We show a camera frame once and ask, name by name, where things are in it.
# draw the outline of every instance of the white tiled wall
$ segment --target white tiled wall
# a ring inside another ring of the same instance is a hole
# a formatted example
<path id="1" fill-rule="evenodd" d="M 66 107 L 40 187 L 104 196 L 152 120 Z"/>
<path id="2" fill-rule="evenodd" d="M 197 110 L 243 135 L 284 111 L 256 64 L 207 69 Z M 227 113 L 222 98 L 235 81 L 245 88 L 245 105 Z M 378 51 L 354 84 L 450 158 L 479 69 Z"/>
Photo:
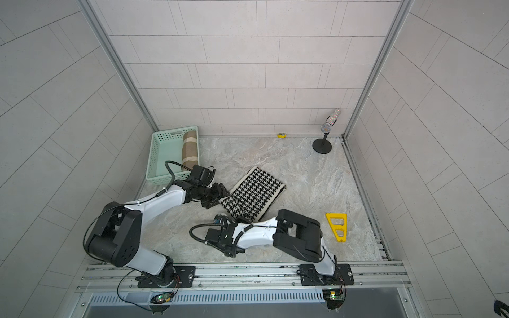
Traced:
<path id="1" fill-rule="evenodd" d="M 348 138 L 431 317 L 509 293 L 509 3 L 415 0 Z"/>
<path id="2" fill-rule="evenodd" d="M 91 3 L 159 128 L 200 135 L 319 135 L 334 108 L 343 134 L 399 5 Z"/>
<path id="3" fill-rule="evenodd" d="M 1 2 L 0 39 L 0 316 L 53 317 L 152 129 L 73 0 Z"/>

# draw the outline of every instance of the black mounting plate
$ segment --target black mounting plate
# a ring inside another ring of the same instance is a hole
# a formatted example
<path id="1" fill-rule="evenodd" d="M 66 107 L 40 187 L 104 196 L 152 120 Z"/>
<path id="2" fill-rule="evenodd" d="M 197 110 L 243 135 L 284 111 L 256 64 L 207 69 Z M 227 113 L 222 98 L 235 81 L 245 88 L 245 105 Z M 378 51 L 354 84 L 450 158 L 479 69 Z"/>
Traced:
<path id="1" fill-rule="evenodd" d="M 353 285 L 355 282 L 353 280 L 352 269 L 349 264 L 337 264 L 337 268 L 343 277 L 346 286 Z M 300 282 L 302 286 L 325 286 L 326 284 L 322 282 L 320 279 L 322 275 L 318 274 L 315 266 L 313 264 L 302 264 L 299 266 Z M 335 279 L 334 282 L 336 285 L 341 285 L 340 279 Z"/>
<path id="2" fill-rule="evenodd" d="M 175 273 L 180 278 L 180 287 L 191 287 L 192 281 L 194 279 L 194 271 L 196 270 L 195 266 L 174 266 Z M 175 281 L 172 281 L 168 286 L 165 288 L 173 288 L 175 287 Z M 138 288 L 160 288 L 156 284 L 147 282 L 147 281 L 139 281 L 138 282 Z"/>

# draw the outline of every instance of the microphone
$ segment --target microphone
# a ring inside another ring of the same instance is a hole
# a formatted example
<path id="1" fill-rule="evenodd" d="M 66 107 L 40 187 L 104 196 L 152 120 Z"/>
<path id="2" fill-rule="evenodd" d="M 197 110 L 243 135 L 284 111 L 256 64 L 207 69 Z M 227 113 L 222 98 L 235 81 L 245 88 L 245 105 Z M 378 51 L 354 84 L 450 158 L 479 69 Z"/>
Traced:
<path id="1" fill-rule="evenodd" d="M 313 149 L 319 154 L 328 154 L 332 150 L 331 143 L 326 140 L 332 126 L 337 121 L 337 117 L 341 114 L 341 110 L 336 108 L 334 112 L 327 117 L 325 122 L 320 126 L 320 130 L 324 133 L 323 138 L 313 141 Z"/>

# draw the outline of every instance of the wall tile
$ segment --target wall tile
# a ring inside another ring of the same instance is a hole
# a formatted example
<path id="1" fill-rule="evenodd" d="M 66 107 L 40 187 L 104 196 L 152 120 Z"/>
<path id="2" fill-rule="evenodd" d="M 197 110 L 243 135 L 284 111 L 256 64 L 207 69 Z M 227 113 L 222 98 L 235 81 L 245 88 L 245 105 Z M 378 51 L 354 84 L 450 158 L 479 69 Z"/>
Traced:
<path id="1" fill-rule="evenodd" d="M 99 94 L 95 93 L 51 135 L 51 139 L 79 160 L 113 116 Z"/>
<path id="2" fill-rule="evenodd" d="M 120 56 L 120 59 L 124 63 L 141 63 L 131 43 L 129 36 L 127 35 L 111 35 L 109 36 L 115 51 Z"/>
<path id="3" fill-rule="evenodd" d="M 228 108 L 224 89 L 173 89 L 180 108 Z"/>
<path id="4" fill-rule="evenodd" d="M 162 125 L 205 124 L 202 112 L 199 109 L 155 109 L 154 113 Z"/>
<path id="5" fill-rule="evenodd" d="M 58 23 L 82 57 L 99 46 L 99 41 L 81 12 L 65 17 Z"/>
<path id="6" fill-rule="evenodd" d="M 212 125 L 258 124 L 258 110 L 245 109 L 209 109 L 210 123 Z"/>
<path id="7" fill-rule="evenodd" d="M 108 138 L 106 138 L 105 135 L 103 135 L 102 133 L 99 135 L 99 137 L 97 137 L 97 140 L 106 148 L 108 149 L 108 151 L 114 156 L 118 156 L 119 154 L 119 150 L 113 146 L 113 144 L 111 143 L 111 141 L 108 140 Z"/>
<path id="8" fill-rule="evenodd" d="M 141 63 L 206 63 L 201 37 L 130 36 Z"/>
<path id="9" fill-rule="evenodd" d="M 441 33 L 431 24 L 409 14 L 394 47 L 413 64 L 420 66 Z"/>
<path id="10" fill-rule="evenodd" d="M 385 168 L 377 149 L 374 149 L 371 155 L 366 158 L 366 163 L 370 169 L 371 175 L 373 176 L 373 180 L 377 185 L 378 192 L 382 197 L 385 208 L 389 213 L 403 202 L 398 189 L 396 189 L 396 185 Z"/>
<path id="11" fill-rule="evenodd" d="M 399 94 L 381 74 L 370 92 L 370 98 L 385 120 L 400 100 Z"/>
<path id="12" fill-rule="evenodd" d="M 401 160 L 403 160 L 403 158 L 405 158 L 407 156 L 407 154 L 405 153 L 405 151 L 403 150 L 403 148 L 401 148 L 398 153 L 394 156 L 394 158 L 392 158 L 389 163 L 387 164 L 387 170 L 389 172 L 391 172 L 397 165 L 398 163 L 401 162 Z"/>
<path id="13" fill-rule="evenodd" d="M 65 48 L 67 53 L 72 57 L 72 59 L 74 61 L 79 60 L 81 58 L 81 55 L 79 55 L 78 51 L 71 43 L 71 40 L 69 40 L 67 35 L 64 33 L 58 21 L 53 22 L 52 24 L 48 25 L 48 27 L 51 29 L 53 34 L 55 34 L 56 38 L 60 41 L 60 43 L 63 45 L 63 47 Z"/>
<path id="14" fill-rule="evenodd" d="M 452 298 L 428 300 L 432 314 L 459 314 L 458 308 Z"/>
<path id="15" fill-rule="evenodd" d="M 0 55 L 0 98 L 11 106 L 74 63 L 48 27 L 2 45 Z"/>
<path id="16" fill-rule="evenodd" d="M 294 108 L 339 108 L 347 90 L 296 89 Z"/>
<path id="17" fill-rule="evenodd" d="M 453 163 L 408 106 L 403 106 L 390 128 L 424 183 L 431 181 Z"/>
<path id="18" fill-rule="evenodd" d="M 74 279 L 73 276 L 46 271 L 39 281 L 39 285 L 52 286 L 59 288 L 69 288 Z"/>
<path id="19" fill-rule="evenodd" d="M 56 0 L 50 3 L 28 0 L 22 5 L 18 1 L 4 1 L 0 19 L 9 30 L 20 37 L 78 11 L 76 3 L 66 0 Z"/>
<path id="20" fill-rule="evenodd" d="M 373 181 L 371 173 L 368 173 L 366 177 L 364 177 L 362 182 L 364 183 L 364 187 L 367 191 L 367 196 L 370 198 L 371 207 L 375 211 L 375 216 L 378 219 L 379 224 L 381 226 L 381 230 L 383 236 L 385 237 L 385 241 L 390 242 L 396 237 L 398 237 L 398 234 L 396 234 L 394 226 L 392 225 L 387 209 L 385 208 L 385 205 L 382 201 L 382 197 L 378 192 L 377 186 Z"/>
<path id="21" fill-rule="evenodd" d="M 319 89 L 325 88 L 325 83 L 327 82 L 327 77 L 329 76 L 330 64 L 322 64 L 322 71 L 320 72 L 320 79 L 318 80 Z"/>
<path id="22" fill-rule="evenodd" d="M 168 2 L 97 0 L 112 35 L 176 35 Z"/>
<path id="23" fill-rule="evenodd" d="M 94 142 L 48 205 L 78 219 L 114 159 L 100 142 Z"/>
<path id="24" fill-rule="evenodd" d="M 2 185 L 0 259 L 6 259 L 70 172 L 68 166 L 39 148 Z M 26 199 L 27 193 L 31 194 L 30 199 Z"/>
<path id="25" fill-rule="evenodd" d="M 315 124 L 323 124 L 332 113 L 333 109 L 318 109 Z M 332 130 L 335 130 L 336 125 L 347 125 L 350 117 L 352 116 L 352 113 L 353 109 L 342 109 Z"/>
<path id="26" fill-rule="evenodd" d="M 433 260 L 463 317 L 493 315 L 495 299 L 463 247 L 435 255 Z"/>
<path id="27" fill-rule="evenodd" d="M 182 20 L 182 14 L 180 13 L 180 6 L 178 1 L 168 1 L 169 8 L 172 11 L 172 18 L 177 28 L 178 35 L 187 35 L 186 26 L 184 20 Z"/>
<path id="28" fill-rule="evenodd" d="M 119 155 L 111 165 L 103 182 L 109 185 L 113 190 L 121 194 L 122 188 L 131 173 L 141 150 L 136 142 L 129 138 L 120 151 Z"/>
<path id="29" fill-rule="evenodd" d="M 401 149 L 401 146 L 378 110 L 373 110 L 366 129 L 380 152 L 384 164 L 387 165 Z"/>
<path id="30" fill-rule="evenodd" d="M 401 203 L 397 208 L 389 212 L 390 220 L 394 222 L 396 219 L 398 219 L 400 216 L 407 212 L 408 212 L 407 206 L 404 203 Z"/>
<path id="31" fill-rule="evenodd" d="M 509 118 L 509 70 L 460 41 L 450 38 L 427 74 L 489 131 Z"/>
<path id="32" fill-rule="evenodd" d="M 350 37 L 281 37 L 279 63 L 343 63 L 351 40 Z"/>
<path id="33" fill-rule="evenodd" d="M 329 36 L 337 6 L 334 2 L 269 1 L 267 35 Z"/>
<path id="34" fill-rule="evenodd" d="M 253 1 L 181 1 L 188 35 L 257 35 Z"/>
<path id="35" fill-rule="evenodd" d="M 117 150 L 121 150 L 142 117 L 142 113 L 131 99 L 113 117 L 102 133 Z"/>
<path id="36" fill-rule="evenodd" d="M 431 256 L 443 253 L 459 246 L 461 246 L 461 242 L 458 240 L 458 237 L 454 232 L 426 244 L 426 247 L 428 248 Z"/>
<path id="37" fill-rule="evenodd" d="M 39 217 L 68 230 L 72 230 L 72 227 L 76 223 L 75 219 L 68 217 L 67 215 L 60 213 L 59 211 L 48 206 L 42 210 L 42 212 L 39 214 Z"/>
<path id="38" fill-rule="evenodd" d="M 265 110 L 265 124 L 307 124 L 310 109 L 268 108 Z"/>
<path id="39" fill-rule="evenodd" d="M 267 64 L 268 88 L 316 88 L 320 79 L 320 64 Z"/>
<path id="40" fill-rule="evenodd" d="M 503 0 L 453 0 L 431 3 L 424 20 L 483 51 L 507 22 L 507 12 L 509 3 Z"/>
<path id="41" fill-rule="evenodd" d="M 394 48 L 382 74 L 412 110 L 419 106 L 433 86 L 433 81 Z"/>
<path id="42" fill-rule="evenodd" d="M 257 64 L 196 64 L 204 88 L 257 88 Z"/>
<path id="43" fill-rule="evenodd" d="M 371 64 L 333 64 L 330 66 L 326 88 L 361 89 L 373 65 Z"/>
<path id="44" fill-rule="evenodd" d="M 476 189 L 509 172 L 507 148 L 438 86 L 415 113 Z"/>
<path id="45" fill-rule="evenodd" d="M 352 37 L 345 63 L 374 63 L 385 37 Z"/>
<path id="46" fill-rule="evenodd" d="M 408 157 L 404 158 L 391 171 L 390 175 L 412 215 L 424 243 L 429 243 L 453 232 Z"/>
<path id="47" fill-rule="evenodd" d="M 203 45 L 209 63 L 277 63 L 279 38 L 203 37 Z"/>
<path id="48" fill-rule="evenodd" d="M 323 136 L 320 131 L 320 125 L 274 125 L 275 133 L 280 132 L 288 136 Z M 345 132 L 346 126 L 336 126 L 335 130 L 329 136 L 339 136 Z"/>
<path id="49" fill-rule="evenodd" d="M 431 181 L 429 181 L 426 186 L 428 187 L 429 191 L 433 194 L 438 189 L 446 185 L 448 182 L 452 181 L 454 178 L 459 176 L 461 174 L 461 170 L 458 168 L 458 166 L 453 163 L 447 169 L 442 171 L 438 176 L 434 177 Z"/>
<path id="50" fill-rule="evenodd" d="M 68 230 L 38 218 L 23 236 L 0 270 L 3 281 L 0 304 L 6 317 L 18 317 L 20 312 L 20 317 L 53 317 L 66 290 L 37 286 L 37 282 L 68 233 Z M 30 305 L 19 295 L 33 295 L 28 299 Z"/>
<path id="51" fill-rule="evenodd" d="M 394 221 L 394 227 L 425 299 L 450 298 L 449 291 L 410 214 L 404 214 Z"/>
<path id="52" fill-rule="evenodd" d="M 186 64 L 129 64 L 141 88 L 192 88 Z"/>
<path id="53" fill-rule="evenodd" d="M 399 4 L 395 2 L 350 2 L 340 36 L 385 37 Z"/>
<path id="54" fill-rule="evenodd" d="M 235 108 L 286 108 L 288 89 L 233 89 Z"/>
<path id="55" fill-rule="evenodd" d="M 481 189 L 479 193 L 506 227 L 509 227 L 509 175 Z"/>
<path id="56" fill-rule="evenodd" d="M 16 39 L 16 36 L 9 30 L 9 28 L 0 20 L 0 38 L 4 42 L 9 42 Z"/>
<path id="57" fill-rule="evenodd" d="M 174 108 L 166 89 L 139 89 L 148 109 Z"/>
<path id="58" fill-rule="evenodd" d="M 355 136 L 355 140 L 357 140 L 357 143 L 359 144 L 360 151 L 365 154 L 373 141 L 371 140 L 371 137 L 362 121 L 357 120 L 352 129 L 352 134 Z"/>
<path id="59" fill-rule="evenodd" d="M 106 55 L 106 52 L 104 52 L 104 49 L 102 48 L 102 46 L 93 50 L 93 53 L 94 53 L 96 59 L 101 64 L 104 71 L 106 72 L 106 74 L 108 74 L 108 77 L 112 77 L 113 75 L 115 75 L 117 73 L 117 70 L 115 69 L 115 67 L 113 67 L 113 64 L 111 63 L 108 56 Z"/>
<path id="60" fill-rule="evenodd" d="M 493 293 L 509 283 L 509 231 L 464 175 L 433 194 Z"/>
<path id="61" fill-rule="evenodd" d="M 222 125 L 224 135 L 274 135 L 274 125 Z"/>
<path id="62" fill-rule="evenodd" d="M 113 100 L 113 103 L 115 103 L 118 109 L 121 109 L 131 97 L 118 74 L 106 82 L 103 88 L 108 93 L 108 96 Z"/>
<path id="63" fill-rule="evenodd" d="M 51 79 L 31 95 L 59 123 L 63 124 L 108 75 L 93 54 L 89 54 Z"/>
<path id="64" fill-rule="evenodd" d="M 442 32 L 440 34 L 437 42 L 435 42 L 435 44 L 431 48 L 431 51 L 428 53 L 428 55 L 424 59 L 424 62 L 419 66 L 419 68 L 421 69 L 422 72 L 426 73 L 428 71 L 431 64 L 435 61 L 438 53 L 440 53 L 440 51 L 442 50 L 444 45 L 447 43 L 449 38 L 450 38 L 450 35 L 445 32 Z"/>
<path id="65" fill-rule="evenodd" d="M 31 156 L 58 126 L 30 97 L 0 117 L 0 135 L 4 137 L 0 141 L 0 184 Z"/>
<path id="66" fill-rule="evenodd" d="M 73 156 L 71 156 L 67 151 L 65 151 L 62 147 L 60 147 L 56 142 L 48 138 L 43 144 L 42 147 L 48 150 L 52 155 L 57 157 L 60 161 L 66 164 L 69 168 L 74 169 L 74 167 L 78 164 L 78 160 L 76 160 Z"/>
<path id="67" fill-rule="evenodd" d="M 257 35 L 267 35 L 267 2 L 256 2 Z"/>
<path id="68" fill-rule="evenodd" d="M 49 265 L 49 271 L 70 276 L 76 275 L 85 257 L 85 251 L 83 251 L 83 247 L 81 246 L 83 233 L 94 218 L 101 213 L 104 206 L 111 202 L 111 199 L 97 190 L 91 198 L 89 197 L 87 199 L 87 202 L 88 204 L 85 210 Z"/>

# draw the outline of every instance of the rolled towel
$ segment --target rolled towel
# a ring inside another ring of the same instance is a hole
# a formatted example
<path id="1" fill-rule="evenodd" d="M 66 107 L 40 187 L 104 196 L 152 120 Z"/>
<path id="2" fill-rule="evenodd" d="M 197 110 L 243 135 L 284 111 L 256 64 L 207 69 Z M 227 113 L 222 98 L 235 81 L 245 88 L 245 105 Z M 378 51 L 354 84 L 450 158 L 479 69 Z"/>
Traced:
<path id="1" fill-rule="evenodd" d="M 196 139 L 196 131 L 188 131 L 184 134 L 182 164 L 190 169 L 192 169 L 195 164 L 198 164 L 198 140 Z"/>

